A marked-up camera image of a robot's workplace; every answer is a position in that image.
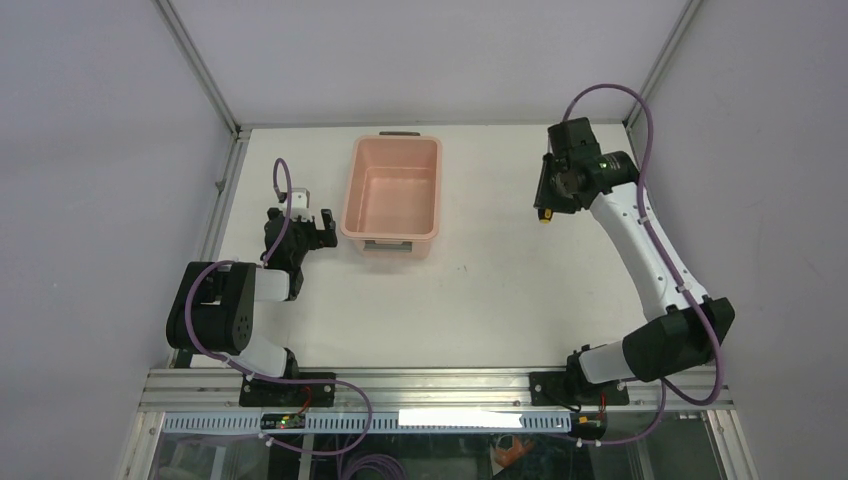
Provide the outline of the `yellow black screwdriver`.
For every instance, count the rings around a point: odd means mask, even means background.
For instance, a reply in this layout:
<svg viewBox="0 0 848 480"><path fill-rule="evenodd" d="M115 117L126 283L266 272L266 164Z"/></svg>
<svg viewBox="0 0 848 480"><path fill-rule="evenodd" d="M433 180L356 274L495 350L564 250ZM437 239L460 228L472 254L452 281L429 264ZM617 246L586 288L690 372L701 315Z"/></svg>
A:
<svg viewBox="0 0 848 480"><path fill-rule="evenodd" d="M553 212L551 209L539 209L537 211L538 220L542 224L548 224L551 222L553 217Z"/></svg>

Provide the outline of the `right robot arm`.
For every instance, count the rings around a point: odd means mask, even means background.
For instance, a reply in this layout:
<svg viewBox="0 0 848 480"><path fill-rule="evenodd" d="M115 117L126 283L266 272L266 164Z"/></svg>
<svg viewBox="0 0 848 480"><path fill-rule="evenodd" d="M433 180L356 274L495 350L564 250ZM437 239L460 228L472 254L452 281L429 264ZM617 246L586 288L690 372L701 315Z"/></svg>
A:
<svg viewBox="0 0 848 480"><path fill-rule="evenodd" d="M540 221L590 212L624 262L646 322L620 341L574 351L563 372L542 381L542 391L553 401L588 405L621 380L662 380L717 360L735 311L728 299L712 297L667 245L633 159L602 152L586 118L554 124L547 134L534 200Z"/></svg>

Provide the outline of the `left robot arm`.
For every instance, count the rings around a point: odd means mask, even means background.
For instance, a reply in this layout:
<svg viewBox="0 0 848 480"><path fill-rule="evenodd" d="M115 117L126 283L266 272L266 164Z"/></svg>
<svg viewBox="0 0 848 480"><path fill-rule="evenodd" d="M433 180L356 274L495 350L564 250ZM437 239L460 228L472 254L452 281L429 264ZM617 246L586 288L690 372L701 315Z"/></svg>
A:
<svg viewBox="0 0 848 480"><path fill-rule="evenodd" d="M266 250L258 264L189 263L166 321L168 344L262 379L263 394L277 406L294 403L301 392L295 354L256 332L254 307L296 300L307 254L338 245L332 211L322 209L320 219L322 227L309 210L296 209L287 216L272 207L263 227Z"/></svg>

